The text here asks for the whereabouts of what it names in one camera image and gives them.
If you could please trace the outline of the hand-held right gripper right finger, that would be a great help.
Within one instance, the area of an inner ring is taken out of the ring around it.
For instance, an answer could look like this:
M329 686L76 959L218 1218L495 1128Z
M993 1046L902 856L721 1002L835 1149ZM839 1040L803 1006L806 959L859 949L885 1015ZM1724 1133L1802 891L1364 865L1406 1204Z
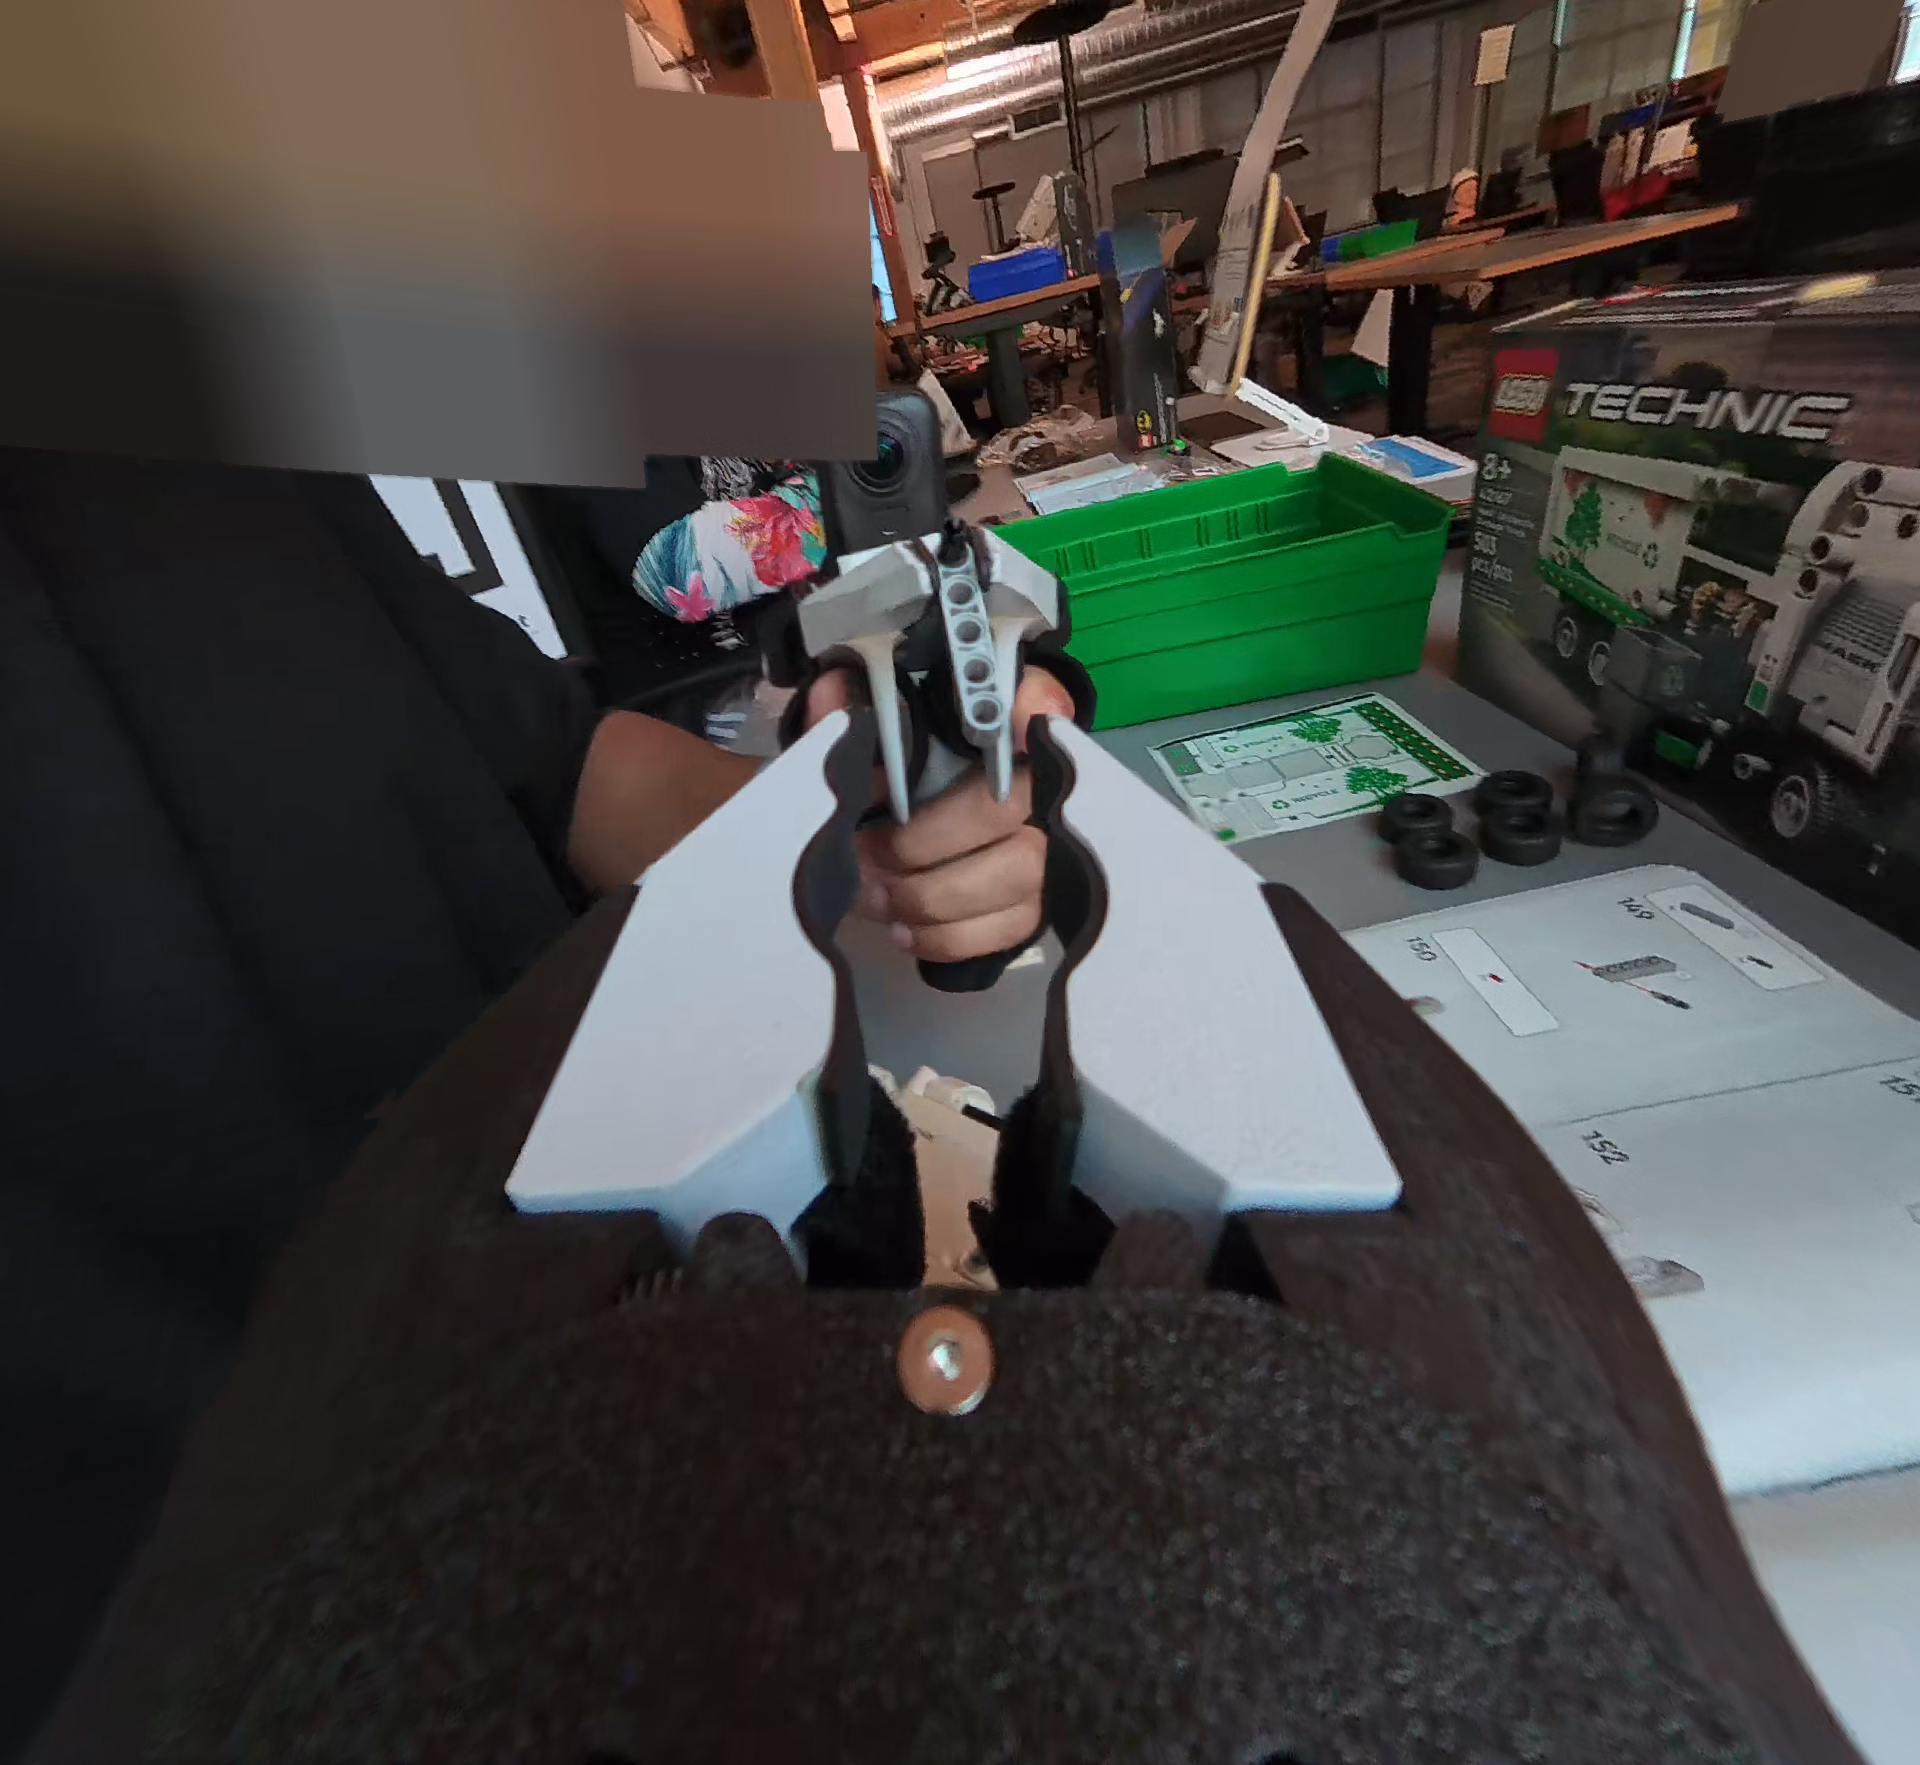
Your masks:
M1028 737L1061 956L999 1133L995 1215L1395 1208L1401 1178L1258 876L1072 723Z

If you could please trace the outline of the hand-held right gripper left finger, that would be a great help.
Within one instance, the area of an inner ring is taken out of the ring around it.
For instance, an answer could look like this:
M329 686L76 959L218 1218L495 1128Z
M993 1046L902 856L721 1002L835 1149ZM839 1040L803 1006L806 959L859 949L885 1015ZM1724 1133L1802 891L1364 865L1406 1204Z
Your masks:
M839 923L873 714L832 712L635 884L505 1180L519 1215L913 1226L912 1133L872 1080Z

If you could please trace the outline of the grey lego beam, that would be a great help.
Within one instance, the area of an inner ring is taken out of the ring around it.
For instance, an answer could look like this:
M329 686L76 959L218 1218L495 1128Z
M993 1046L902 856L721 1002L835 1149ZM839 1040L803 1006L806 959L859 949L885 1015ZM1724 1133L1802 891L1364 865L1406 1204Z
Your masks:
M971 541L947 532L931 553L935 578L935 633L946 664L954 731L982 758L1007 724L999 697L998 646L987 610L990 578Z

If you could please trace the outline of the person's left forearm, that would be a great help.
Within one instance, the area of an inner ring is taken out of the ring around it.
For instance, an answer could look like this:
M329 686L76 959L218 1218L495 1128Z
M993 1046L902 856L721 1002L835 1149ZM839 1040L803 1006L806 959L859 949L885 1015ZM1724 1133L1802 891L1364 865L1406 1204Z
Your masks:
M764 763L632 710L596 723L574 791L566 865L582 889L628 889Z

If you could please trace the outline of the another person's forearm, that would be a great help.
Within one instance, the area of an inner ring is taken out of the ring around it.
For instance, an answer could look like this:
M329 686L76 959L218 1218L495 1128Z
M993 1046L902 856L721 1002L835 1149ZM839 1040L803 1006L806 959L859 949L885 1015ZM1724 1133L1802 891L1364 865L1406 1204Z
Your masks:
M792 461L654 459L647 501L663 522L635 553L630 582L660 614L697 624L816 576L827 559L820 484Z

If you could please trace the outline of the lego set box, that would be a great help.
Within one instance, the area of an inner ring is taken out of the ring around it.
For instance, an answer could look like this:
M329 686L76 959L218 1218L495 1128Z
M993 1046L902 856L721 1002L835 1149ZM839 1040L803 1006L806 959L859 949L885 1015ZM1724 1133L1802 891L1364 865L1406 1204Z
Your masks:
M1507 320L1455 677L1918 931L1918 272Z

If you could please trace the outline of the clear plastic bags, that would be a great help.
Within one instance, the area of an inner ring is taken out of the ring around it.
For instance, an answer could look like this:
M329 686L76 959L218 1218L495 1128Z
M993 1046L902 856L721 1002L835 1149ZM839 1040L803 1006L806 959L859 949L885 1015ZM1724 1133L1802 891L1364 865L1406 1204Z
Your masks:
M1185 468L1177 457L1106 454L1019 475L1014 487L1026 511L1044 517L1154 494L1183 478Z

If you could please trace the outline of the green plastic bin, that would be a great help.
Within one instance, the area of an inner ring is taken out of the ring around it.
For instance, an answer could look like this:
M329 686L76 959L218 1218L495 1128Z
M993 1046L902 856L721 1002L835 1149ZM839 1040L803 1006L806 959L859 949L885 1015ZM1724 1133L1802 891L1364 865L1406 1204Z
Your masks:
M1121 728L1398 679L1422 664L1452 509L1324 457L1014 519L1068 592L1068 652Z

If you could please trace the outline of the sticker sheet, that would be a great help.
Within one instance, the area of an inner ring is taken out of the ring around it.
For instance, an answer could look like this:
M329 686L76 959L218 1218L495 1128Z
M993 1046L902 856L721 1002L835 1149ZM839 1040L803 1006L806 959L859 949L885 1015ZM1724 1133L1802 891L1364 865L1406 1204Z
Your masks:
M1380 693L1173 739L1150 758L1187 817L1231 845L1374 817L1406 793L1469 793L1485 774Z

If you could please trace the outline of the dark tall carton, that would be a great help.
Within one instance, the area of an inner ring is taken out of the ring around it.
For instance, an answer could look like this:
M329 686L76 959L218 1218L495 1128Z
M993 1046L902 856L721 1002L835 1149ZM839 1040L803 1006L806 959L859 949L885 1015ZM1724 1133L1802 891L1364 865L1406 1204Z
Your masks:
M1180 334L1172 267L1192 233L1190 216L1158 226L1151 216L1097 234L1102 374L1115 450L1158 452L1180 430Z

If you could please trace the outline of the pile of black rubber tyres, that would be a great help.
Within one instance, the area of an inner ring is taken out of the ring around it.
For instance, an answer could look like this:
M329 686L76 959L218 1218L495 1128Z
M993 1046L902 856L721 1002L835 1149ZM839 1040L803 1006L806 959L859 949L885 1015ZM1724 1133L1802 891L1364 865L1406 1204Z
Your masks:
M1509 869L1554 862L1571 841L1592 849L1626 849L1660 824L1651 785L1628 767L1621 747L1603 733L1573 747L1569 789L1562 793L1531 769L1499 769L1473 783L1465 797L1473 829L1462 830L1452 804L1433 793L1387 798L1374 830L1398 878L1430 893L1459 891L1483 859Z

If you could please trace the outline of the black framed task sign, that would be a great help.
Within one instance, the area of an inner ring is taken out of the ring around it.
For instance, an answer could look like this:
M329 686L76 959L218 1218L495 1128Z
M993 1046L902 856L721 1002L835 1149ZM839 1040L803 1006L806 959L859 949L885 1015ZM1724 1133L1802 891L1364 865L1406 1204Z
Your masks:
M568 657L534 547L495 482L394 475L369 482L414 551L467 601L512 621L543 657Z

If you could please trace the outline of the wooden clipboard stand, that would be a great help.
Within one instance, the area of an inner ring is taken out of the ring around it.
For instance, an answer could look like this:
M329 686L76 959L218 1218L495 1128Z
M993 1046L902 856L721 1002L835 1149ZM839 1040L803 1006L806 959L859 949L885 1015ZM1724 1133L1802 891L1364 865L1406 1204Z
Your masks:
M1277 154L1318 50L1342 0L1303 0L1268 92L1237 154L1215 231L1210 303L1190 378L1207 396L1228 396L1245 374L1280 221Z

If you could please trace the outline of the person's black shirt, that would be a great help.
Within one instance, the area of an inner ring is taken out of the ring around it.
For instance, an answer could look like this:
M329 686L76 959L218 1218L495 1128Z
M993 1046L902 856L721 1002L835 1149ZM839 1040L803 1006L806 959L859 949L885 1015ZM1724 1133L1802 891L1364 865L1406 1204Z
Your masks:
M582 907L600 714L362 476L2 470L13 1761L285 1237Z

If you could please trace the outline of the black floor lamp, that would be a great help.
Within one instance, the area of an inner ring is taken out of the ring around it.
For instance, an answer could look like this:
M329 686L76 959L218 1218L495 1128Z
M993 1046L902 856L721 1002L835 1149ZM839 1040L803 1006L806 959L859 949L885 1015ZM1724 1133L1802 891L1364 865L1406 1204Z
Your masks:
M1068 134L1068 169L1049 178L1051 229L1068 278L1095 275L1095 222L1085 185L1085 148L1073 41L1109 14L1109 0L1049 0L1016 24L1016 44L1038 48L1051 44L1058 57L1061 112Z

